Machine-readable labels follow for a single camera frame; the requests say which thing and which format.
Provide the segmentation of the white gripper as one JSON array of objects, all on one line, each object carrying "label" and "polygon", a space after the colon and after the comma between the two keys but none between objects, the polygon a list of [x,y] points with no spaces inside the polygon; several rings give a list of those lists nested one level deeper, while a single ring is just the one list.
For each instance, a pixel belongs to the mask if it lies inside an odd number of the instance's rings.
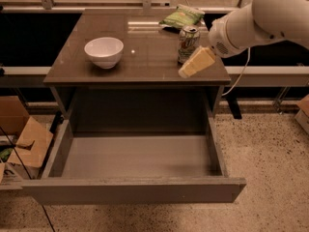
[{"label": "white gripper", "polygon": [[211,48],[197,47],[179,69],[179,75],[182,78],[188,78],[208,68],[215,62],[215,54],[222,58],[229,58],[242,53],[246,49],[241,39],[245,30],[244,15],[226,14],[214,20],[209,31]]}]

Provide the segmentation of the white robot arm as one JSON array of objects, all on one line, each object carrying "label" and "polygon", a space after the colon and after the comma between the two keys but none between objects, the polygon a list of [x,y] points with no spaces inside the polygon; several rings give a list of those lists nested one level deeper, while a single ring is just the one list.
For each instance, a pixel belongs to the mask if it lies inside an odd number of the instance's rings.
[{"label": "white robot arm", "polygon": [[179,75],[188,78],[210,67],[216,57],[283,41],[309,48],[309,0],[252,0],[212,23],[209,45],[198,47]]}]

